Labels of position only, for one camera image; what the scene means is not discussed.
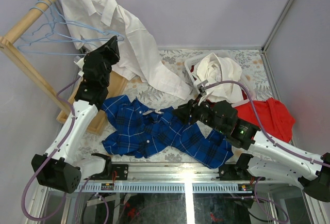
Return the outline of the blue plaid shirt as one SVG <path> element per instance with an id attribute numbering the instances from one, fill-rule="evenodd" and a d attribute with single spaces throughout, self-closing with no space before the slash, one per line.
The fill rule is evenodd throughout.
<path id="1" fill-rule="evenodd" d="M 120 95 L 108 98 L 102 105 L 115 131 L 103 142 L 107 153 L 149 158 L 167 147 L 173 147 L 210 169 L 217 169 L 232 156 L 225 136 L 212 130 L 205 137 L 199 126 L 183 124 L 173 108 L 151 109 L 138 99 Z"/>

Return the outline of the white long-sleeve shirt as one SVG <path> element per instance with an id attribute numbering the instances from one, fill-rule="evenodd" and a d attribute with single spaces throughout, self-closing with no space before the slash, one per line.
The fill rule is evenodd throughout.
<path id="1" fill-rule="evenodd" d="M 229 57 L 218 57 L 215 53 L 205 56 L 191 68 L 192 76 L 207 85 L 221 81 L 239 81 L 242 69 Z M 226 100 L 234 104 L 243 100 L 241 88 L 233 83 L 217 85 L 206 90 L 207 100 L 219 102 Z"/>

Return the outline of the red black plaid shirt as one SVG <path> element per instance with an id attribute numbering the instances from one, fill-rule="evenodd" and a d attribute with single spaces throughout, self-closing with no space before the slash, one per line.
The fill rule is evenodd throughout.
<path id="1" fill-rule="evenodd" d="M 208 80 L 208 85 L 220 81 L 236 81 L 240 80 L 242 69 L 240 66 L 224 66 L 217 63 L 210 63 L 202 69 L 199 65 L 192 66 L 191 73 L 195 79 L 201 82 Z M 219 102 L 226 100 L 231 104 L 235 104 L 242 100 L 246 100 L 247 96 L 240 86 L 233 83 L 221 84 L 206 90 L 209 97 L 206 99 L 210 102 Z"/>

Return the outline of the blue hanger of white shirt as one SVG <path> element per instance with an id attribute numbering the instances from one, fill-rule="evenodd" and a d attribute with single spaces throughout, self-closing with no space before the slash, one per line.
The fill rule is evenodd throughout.
<path id="1" fill-rule="evenodd" d="M 37 7 L 37 4 L 45 4 L 48 8 L 46 11 L 41 10 L 41 8 Z M 37 0 L 36 5 L 31 7 L 30 10 L 38 10 L 41 11 L 41 15 L 46 19 L 45 23 L 39 26 L 36 30 L 27 34 L 28 37 L 33 37 L 36 33 L 41 31 L 44 27 L 48 28 L 48 33 L 46 33 L 43 37 L 38 40 L 35 40 L 31 43 L 36 42 L 53 42 L 53 43 L 75 43 L 75 42 L 83 42 L 82 39 L 74 38 L 70 35 L 65 35 L 56 30 L 57 26 L 63 25 L 71 25 L 73 23 L 67 22 L 64 16 L 60 13 L 58 8 L 53 4 L 51 0 Z"/>

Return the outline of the light blue wire hanger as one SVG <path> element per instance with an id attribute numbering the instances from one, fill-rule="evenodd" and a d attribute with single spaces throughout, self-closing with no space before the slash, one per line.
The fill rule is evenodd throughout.
<path id="1" fill-rule="evenodd" d="M 22 34 L 20 39 L 23 41 L 23 44 L 18 45 L 17 49 L 22 52 L 22 53 L 28 53 L 28 54 L 40 54 L 40 55 L 59 55 L 59 56 L 79 56 L 82 57 L 83 55 L 86 54 L 86 49 L 77 49 L 78 52 L 43 52 L 41 50 L 32 50 L 30 49 L 31 47 L 33 47 L 34 45 L 62 45 L 62 44 L 71 44 L 73 45 L 74 43 L 53 43 L 53 42 L 36 42 L 36 43 L 31 43 L 35 40 L 40 39 L 41 37 L 43 37 L 46 33 L 48 33 L 48 28 L 44 27 L 41 31 L 39 31 L 38 33 L 36 33 L 33 37 L 28 37 L 27 34 Z"/>

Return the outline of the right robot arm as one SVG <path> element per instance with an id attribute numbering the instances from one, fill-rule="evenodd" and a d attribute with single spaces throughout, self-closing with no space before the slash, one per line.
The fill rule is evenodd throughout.
<path id="1" fill-rule="evenodd" d="M 184 124 L 200 121 L 224 134 L 232 146 L 244 149 L 235 165 L 239 179 L 275 179 L 302 189 L 316 200 L 329 202 L 329 153 L 310 153 L 264 133 L 239 118 L 237 110 L 226 101 L 210 106 L 190 100 L 173 114 Z"/>

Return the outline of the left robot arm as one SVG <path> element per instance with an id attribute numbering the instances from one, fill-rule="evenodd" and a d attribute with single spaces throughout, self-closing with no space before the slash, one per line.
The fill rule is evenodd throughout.
<path id="1" fill-rule="evenodd" d="M 93 153 L 79 162 L 74 161 L 74 156 L 80 139 L 108 95 L 110 72 L 119 60 L 118 39 L 113 36 L 78 62 L 82 80 L 71 113 L 50 147 L 31 161 L 40 185 L 70 194 L 83 179 L 107 180 L 112 176 L 109 156 Z"/>

